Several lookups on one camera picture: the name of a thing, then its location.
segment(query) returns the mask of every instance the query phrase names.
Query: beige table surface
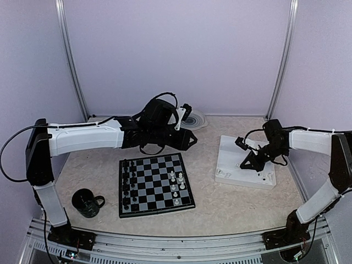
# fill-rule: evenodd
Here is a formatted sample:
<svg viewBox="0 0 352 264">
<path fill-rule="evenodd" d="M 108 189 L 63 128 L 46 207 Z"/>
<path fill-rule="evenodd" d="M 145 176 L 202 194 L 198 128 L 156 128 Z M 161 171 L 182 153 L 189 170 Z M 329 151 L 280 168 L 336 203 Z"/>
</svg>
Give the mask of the beige table surface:
<svg viewBox="0 0 352 264">
<path fill-rule="evenodd" d="M 270 191 L 214 181 L 220 136 L 244 136 L 249 130 L 261 128 L 264 120 L 253 117 L 207 119 L 209 125 L 195 132 L 198 143 L 182 152 L 196 208 L 120 219 L 119 160 L 145 155 L 138 148 L 101 148 L 71 153 L 58 178 L 57 190 L 71 224 L 120 234 L 168 237 L 236 234 L 284 226 L 287 215 L 302 204 L 287 167 L 275 165 L 277 185 Z M 250 138 L 265 140 L 261 132 Z M 166 147 L 161 154 L 176 152 Z M 81 188 L 91 189 L 95 195 L 106 199 L 94 218 L 84 218 L 71 204 L 73 193 Z"/>
</svg>

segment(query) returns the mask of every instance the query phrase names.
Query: white box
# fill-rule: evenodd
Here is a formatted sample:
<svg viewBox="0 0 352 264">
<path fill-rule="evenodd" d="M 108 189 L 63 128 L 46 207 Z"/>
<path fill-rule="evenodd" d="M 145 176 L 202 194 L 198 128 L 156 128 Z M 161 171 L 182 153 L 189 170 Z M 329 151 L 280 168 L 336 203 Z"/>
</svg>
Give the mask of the white box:
<svg viewBox="0 0 352 264">
<path fill-rule="evenodd" d="M 274 164 L 267 162 L 264 170 L 257 172 L 252 169 L 241 169 L 239 166 L 249 154 L 235 144 L 236 137 L 221 136 L 215 181 L 272 190 L 276 185 Z M 267 142 L 254 141 L 256 145 L 265 146 Z"/>
</svg>

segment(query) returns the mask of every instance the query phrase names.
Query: mug handle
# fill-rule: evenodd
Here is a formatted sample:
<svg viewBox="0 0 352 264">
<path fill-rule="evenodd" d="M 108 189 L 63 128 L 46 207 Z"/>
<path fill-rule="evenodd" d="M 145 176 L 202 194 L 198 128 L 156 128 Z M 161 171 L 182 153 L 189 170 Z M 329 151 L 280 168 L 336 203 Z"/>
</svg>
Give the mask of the mug handle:
<svg viewBox="0 0 352 264">
<path fill-rule="evenodd" d="M 95 197 L 94 197 L 94 200 L 96 200 L 96 201 L 97 201 L 97 200 L 103 200 L 103 202 L 102 202 L 101 204 L 98 203 L 99 208 L 103 207 L 104 204 L 105 204 L 105 198 L 104 198 L 104 196 L 101 196 L 101 195 L 95 196 Z"/>
</svg>

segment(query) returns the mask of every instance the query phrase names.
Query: black mug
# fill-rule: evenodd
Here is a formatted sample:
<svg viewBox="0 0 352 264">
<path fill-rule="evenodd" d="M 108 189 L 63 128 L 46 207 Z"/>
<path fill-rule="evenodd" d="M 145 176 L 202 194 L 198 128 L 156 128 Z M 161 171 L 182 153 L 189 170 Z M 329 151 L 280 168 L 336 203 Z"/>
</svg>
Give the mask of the black mug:
<svg viewBox="0 0 352 264">
<path fill-rule="evenodd" d="M 94 197 L 89 189 L 80 189 L 72 196 L 72 205 L 87 218 L 92 218 L 99 213 L 99 209 L 105 204 L 105 198 L 101 195 Z"/>
</svg>

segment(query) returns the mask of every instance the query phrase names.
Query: wall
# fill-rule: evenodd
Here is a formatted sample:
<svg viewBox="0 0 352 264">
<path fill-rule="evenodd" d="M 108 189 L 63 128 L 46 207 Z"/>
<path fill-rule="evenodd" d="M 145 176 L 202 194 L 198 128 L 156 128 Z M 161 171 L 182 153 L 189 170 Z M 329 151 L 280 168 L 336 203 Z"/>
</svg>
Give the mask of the wall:
<svg viewBox="0 0 352 264">
<path fill-rule="evenodd" d="M 290 0 L 65 1 L 89 112 L 135 114 L 173 91 L 208 114 L 266 114 Z"/>
<path fill-rule="evenodd" d="M 65 61 L 54 1 L 0 0 L 0 146 L 16 131 L 45 117 L 49 122 L 80 122 Z M 16 138 L 3 157 L 5 170 L 25 178 L 29 133 Z M 57 175 L 65 157 L 53 160 Z M 33 216 L 39 216 L 28 183 L 0 175 L 0 263 L 15 263 Z"/>
<path fill-rule="evenodd" d="M 352 1 L 300 1 L 289 62 L 275 111 L 283 125 L 352 129 Z M 292 151 L 309 196 L 327 178 L 329 158 Z M 351 263 L 352 195 L 327 214 L 342 263 Z"/>
</svg>

